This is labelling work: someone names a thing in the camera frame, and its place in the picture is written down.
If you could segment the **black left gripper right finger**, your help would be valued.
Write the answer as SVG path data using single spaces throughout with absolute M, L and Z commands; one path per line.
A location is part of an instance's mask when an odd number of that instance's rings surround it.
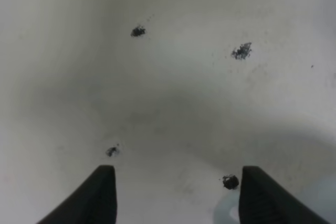
M 242 224 L 327 223 L 258 166 L 243 167 L 238 214 Z

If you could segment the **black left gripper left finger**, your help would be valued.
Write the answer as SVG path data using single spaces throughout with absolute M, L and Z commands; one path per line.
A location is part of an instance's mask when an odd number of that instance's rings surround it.
M 116 223 L 115 169 L 101 165 L 40 223 Z

